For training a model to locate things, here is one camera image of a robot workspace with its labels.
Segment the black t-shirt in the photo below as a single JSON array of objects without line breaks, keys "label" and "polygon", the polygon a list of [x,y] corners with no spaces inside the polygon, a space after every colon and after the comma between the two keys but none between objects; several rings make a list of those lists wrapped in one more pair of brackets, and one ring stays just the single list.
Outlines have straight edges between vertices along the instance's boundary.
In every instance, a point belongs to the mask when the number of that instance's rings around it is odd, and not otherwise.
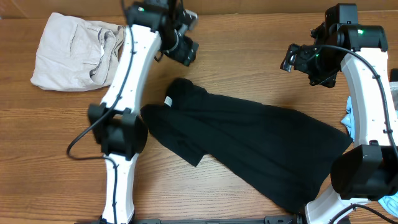
[{"label": "black t-shirt", "polygon": [[351,145],[340,130],[296,110],[208,93],[184,78],[141,116],[153,137],[193,166],[209,154],[291,213],[314,200]]}]

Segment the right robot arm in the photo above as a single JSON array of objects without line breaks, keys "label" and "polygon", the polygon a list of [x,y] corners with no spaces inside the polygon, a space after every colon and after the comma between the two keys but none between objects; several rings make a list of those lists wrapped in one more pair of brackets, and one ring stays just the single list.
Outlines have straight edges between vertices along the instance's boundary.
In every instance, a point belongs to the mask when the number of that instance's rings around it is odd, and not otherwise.
[{"label": "right robot arm", "polygon": [[311,85],[332,88],[338,72],[349,86],[354,147],[337,158],[331,185],[305,206],[304,223],[347,222],[348,214],[397,192],[397,115],[381,26],[358,21],[355,4],[339,3],[311,31],[313,45],[289,46],[281,69],[306,73]]}]

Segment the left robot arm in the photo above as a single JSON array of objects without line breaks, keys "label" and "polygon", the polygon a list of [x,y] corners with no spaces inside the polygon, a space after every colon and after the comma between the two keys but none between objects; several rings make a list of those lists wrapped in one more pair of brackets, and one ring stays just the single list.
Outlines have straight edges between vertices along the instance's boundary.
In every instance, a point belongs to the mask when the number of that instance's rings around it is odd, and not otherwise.
[{"label": "left robot arm", "polygon": [[133,223],[135,166],[148,130],[139,115],[152,62],[166,56],[184,66],[196,58],[198,43],[185,34],[198,16],[182,1],[136,1],[123,9],[127,26],[114,79],[88,118],[106,164],[106,202],[99,223]]}]

